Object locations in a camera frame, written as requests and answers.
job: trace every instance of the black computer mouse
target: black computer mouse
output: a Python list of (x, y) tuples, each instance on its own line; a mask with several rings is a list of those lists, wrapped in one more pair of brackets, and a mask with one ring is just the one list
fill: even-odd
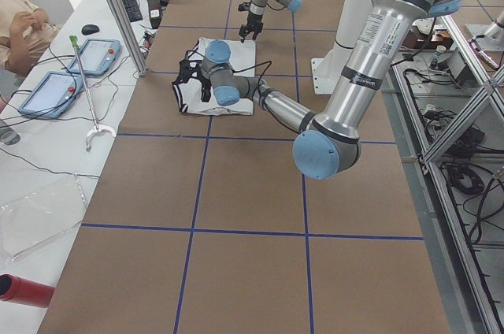
[(86, 24), (82, 27), (80, 31), (82, 32), (83, 35), (91, 35), (93, 33), (99, 32), (100, 27), (95, 24)]

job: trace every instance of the blue joint cap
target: blue joint cap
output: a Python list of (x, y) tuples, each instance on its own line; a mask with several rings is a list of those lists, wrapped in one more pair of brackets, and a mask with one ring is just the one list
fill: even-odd
[(231, 86), (219, 86), (213, 89), (213, 95), (219, 106), (230, 106), (239, 101), (239, 91)]
[(225, 41), (213, 40), (205, 50), (205, 57), (215, 64), (224, 64), (231, 57), (231, 49)]
[(289, 3), (289, 6), (287, 7), (290, 11), (295, 13), (297, 10), (299, 10), (299, 7), (302, 5), (302, 0), (292, 0), (291, 3)]
[(429, 10), (427, 17), (441, 17), (442, 15), (450, 15), (451, 13), (455, 13), (460, 9), (460, 4), (462, 0), (454, 0), (451, 2), (440, 3), (431, 7)]
[(309, 130), (298, 135), (292, 157), (299, 171), (312, 179), (328, 179), (339, 169), (336, 146), (318, 131)]

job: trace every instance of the person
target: person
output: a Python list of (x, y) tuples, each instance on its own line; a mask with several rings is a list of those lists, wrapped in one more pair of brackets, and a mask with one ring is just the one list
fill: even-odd
[(58, 33), (27, 0), (0, 0), (0, 67), (26, 76)]

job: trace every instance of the white cloth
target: white cloth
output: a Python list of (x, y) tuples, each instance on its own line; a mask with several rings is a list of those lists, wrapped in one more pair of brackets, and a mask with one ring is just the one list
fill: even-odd
[[(212, 42), (212, 39), (204, 37), (199, 38), (195, 50), (200, 54), (205, 54), (205, 49)], [(231, 48), (231, 57), (229, 64), (234, 70), (242, 70), (255, 65), (255, 41), (225, 41)], [(194, 53), (189, 57), (190, 60), (201, 60), (202, 56)], [(245, 72), (236, 73), (237, 76), (254, 76), (255, 68)], [(239, 102), (230, 106), (219, 106), (213, 96), (208, 102), (202, 102), (202, 84), (196, 78), (190, 78), (187, 83), (179, 83), (174, 86), (177, 101), (179, 102), (180, 112), (196, 113), (200, 115), (229, 115), (237, 113), (240, 115), (251, 115), (254, 112), (254, 104), (249, 99), (240, 99)]]

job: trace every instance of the white towel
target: white towel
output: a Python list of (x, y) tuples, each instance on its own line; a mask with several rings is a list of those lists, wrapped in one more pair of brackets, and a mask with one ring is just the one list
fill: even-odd
[[(199, 38), (195, 50), (200, 54), (205, 54), (205, 49), (212, 41), (212, 39), (206, 39), (204, 37)], [(255, 65), (255, 41), (246, 40), (244, 43), (230, 40), (222, 41), (225, 41), (231, 48), (229, 64), (231, 64), (234, 70), (242, 70)], [(194, 53), (189, 59), (195, 61), (201, 60), (202, 56)], [(254, 70), (255, 69), (250, 69), (245, 72), (236, 73), (236, 75), (254, 76)], [(254, 112), (254, 104), (249, 99), (240, 99), (236, 104), (226, 107), (219, 106), (217, 100), (213, 96), (213, 89), (210, 100), (208, 102), (202, 102), (202, 84), (195, 78), (190, 78), (187, 83), (177, 83), (177, 81), (175, 81), (173, 90), (177, 102), (179, 103), (180, 112), (214, 116), (233, 113), (251, 115)]]

